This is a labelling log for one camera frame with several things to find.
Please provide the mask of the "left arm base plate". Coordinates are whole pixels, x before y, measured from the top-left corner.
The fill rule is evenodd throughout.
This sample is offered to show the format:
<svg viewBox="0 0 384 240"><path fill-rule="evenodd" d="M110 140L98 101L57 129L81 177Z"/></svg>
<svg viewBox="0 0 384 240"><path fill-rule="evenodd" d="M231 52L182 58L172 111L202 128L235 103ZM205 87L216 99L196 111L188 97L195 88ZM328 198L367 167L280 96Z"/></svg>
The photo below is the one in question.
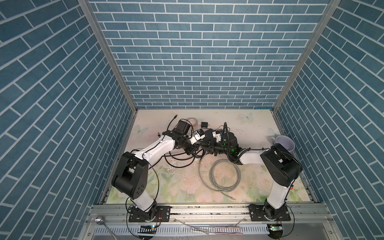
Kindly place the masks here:
<svg viewBox="0 0 384 240"><path fill-rule="evenodd" d="M128 208L128 221L130 223L169 222L171 215L171 206L156 206L152 207L147 212L142 211L137 206L131 205Z"/></svg>

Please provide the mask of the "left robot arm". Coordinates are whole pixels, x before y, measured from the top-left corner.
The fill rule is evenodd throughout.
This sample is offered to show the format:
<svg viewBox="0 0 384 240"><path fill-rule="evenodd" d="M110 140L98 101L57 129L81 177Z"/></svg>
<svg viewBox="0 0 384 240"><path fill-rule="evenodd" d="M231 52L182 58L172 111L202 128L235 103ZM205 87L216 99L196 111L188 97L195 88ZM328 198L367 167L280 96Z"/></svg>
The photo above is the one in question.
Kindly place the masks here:
<svg viewBox="0 0 384 240"><path fill-rule="evenodd" d="M126 194L144 213L151 213L156 208L156 200L146 191L148 171L163 155L175 148L185 150L190 155L195 151L195 137L189 136L192 129L190 121L181 119L174 129L162 133L159 139L143 150L125 152L112 177L112 186Z"/></svg>

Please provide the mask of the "black power adapter with cord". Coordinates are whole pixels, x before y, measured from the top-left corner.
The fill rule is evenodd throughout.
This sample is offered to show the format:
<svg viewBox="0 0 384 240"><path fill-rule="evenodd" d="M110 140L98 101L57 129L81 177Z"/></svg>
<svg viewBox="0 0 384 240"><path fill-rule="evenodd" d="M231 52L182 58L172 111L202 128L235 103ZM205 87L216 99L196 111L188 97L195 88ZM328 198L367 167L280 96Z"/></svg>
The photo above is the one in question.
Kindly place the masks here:
<svg viewBox="0 0 384 240"><path fill-rule="evenodd" d="M212 124L209 122L201 122L201 129L204 131L206 130L213 130L213 132L222 133L225 131L224 125L218 125L218 124Z"/></svg>

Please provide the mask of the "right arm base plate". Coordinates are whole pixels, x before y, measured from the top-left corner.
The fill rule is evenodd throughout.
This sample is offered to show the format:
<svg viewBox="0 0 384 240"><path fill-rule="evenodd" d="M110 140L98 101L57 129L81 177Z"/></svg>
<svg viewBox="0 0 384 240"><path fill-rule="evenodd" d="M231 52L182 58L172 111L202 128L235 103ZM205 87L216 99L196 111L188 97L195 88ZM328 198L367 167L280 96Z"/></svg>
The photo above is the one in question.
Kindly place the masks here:
<svg viewBox="0 0 384 240"><path fill-rule="evenodd" d="M282 221L289 222L291 220L287 205L283 205L279 209L274 209L268 203L266 205L250 204L248 206L250 218L252 222L262 221Z"/></svg>

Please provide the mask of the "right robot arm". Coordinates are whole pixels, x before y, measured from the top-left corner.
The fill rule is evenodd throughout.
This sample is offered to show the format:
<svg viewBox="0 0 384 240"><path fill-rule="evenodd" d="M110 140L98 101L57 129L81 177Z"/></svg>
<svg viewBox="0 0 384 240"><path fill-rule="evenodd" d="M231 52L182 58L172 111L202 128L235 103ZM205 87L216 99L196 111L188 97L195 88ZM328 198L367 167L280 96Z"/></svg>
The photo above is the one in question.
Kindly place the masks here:
<svg viewBox="0 0 384 240"><path fill-rule="evenodd" d="M279 211L295 180L302 171L301 163L293 156L294 142L286 136L271 138L269 148L241 148L236 136L225 130L197 130L191 141L196 141L207 153L226 155L235 165L263 164L273 179L272 189L265 200L266 211Z"/></svg>

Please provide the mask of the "black network switch box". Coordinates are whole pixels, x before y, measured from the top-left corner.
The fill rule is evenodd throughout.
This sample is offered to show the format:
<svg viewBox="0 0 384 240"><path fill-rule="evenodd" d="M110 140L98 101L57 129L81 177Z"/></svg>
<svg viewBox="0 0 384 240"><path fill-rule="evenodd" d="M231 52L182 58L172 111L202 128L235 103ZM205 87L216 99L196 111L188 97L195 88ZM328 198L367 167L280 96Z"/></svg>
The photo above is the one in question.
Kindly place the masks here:
<svg viewBox="0 0 384 240"><path fill-rule="evenodd" d="M217 139L214 137L214 130L209 129L204 132L205 137L200 141L199 146L207 152L212 152L216 146Z"/></svg>

